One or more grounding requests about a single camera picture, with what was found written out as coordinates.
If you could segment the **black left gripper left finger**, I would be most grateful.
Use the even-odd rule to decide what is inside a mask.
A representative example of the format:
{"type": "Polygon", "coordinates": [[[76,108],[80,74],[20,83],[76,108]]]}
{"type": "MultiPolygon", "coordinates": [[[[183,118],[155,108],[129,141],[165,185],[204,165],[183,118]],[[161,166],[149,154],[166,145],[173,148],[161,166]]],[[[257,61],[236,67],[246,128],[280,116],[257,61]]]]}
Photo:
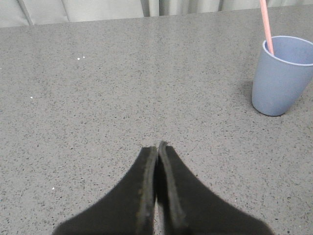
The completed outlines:
{"type": "Polygon", "coordinates": [[[101,200],[60,224],[55,235],[151,235],[157,149],[143,147],[121,181],[101,200]]]}

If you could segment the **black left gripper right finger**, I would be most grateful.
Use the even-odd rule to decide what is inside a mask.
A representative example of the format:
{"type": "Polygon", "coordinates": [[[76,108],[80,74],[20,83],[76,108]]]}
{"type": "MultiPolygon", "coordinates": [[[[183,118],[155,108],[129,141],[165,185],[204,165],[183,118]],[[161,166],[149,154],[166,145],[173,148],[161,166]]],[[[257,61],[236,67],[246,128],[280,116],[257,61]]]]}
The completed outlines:
{"type": "Polygon", "coordinates": [[[167,235],[273,234],[266,223],[206,187],[165,141],[158,148],[158,202],[167,235]]]}

